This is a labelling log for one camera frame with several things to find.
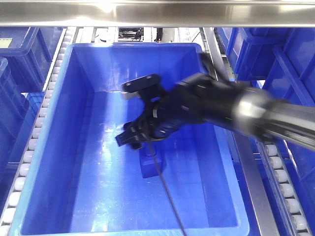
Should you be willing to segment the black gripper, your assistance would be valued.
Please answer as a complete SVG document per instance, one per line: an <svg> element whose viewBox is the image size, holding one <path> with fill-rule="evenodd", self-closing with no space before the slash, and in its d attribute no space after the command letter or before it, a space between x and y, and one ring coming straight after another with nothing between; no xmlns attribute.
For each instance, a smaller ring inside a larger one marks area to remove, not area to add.
<svg viewBox="0 0 315 236"><path fill-rule="evenodd" d="M120 86L122 98L140 97L143 101L161 98L146 114L124 124L123 133L115 137L119 147L128 145L141 149L144 142L162 140L187 124L217 121L211 105L211 89L216 80L197 73L178 82L167 95L158 74L150 74L127 81Z"/></svg>

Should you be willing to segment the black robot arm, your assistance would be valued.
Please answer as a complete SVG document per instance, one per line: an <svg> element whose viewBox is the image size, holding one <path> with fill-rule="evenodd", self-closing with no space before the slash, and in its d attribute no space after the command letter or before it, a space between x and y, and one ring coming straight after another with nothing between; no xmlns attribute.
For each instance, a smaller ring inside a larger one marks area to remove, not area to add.
<svg viewBox="0 0 315 236"><path fill-rule="evenodd" d="M211 123L261 140L273 137L315 148L314 107L290 104L267 91L219 82L196 73L167 91L161 76L151 74L121 85L126 99L138 96L144 110L124 125L116 137L119 146L139 149L144 142L161 141L187 124Z"/></svg>

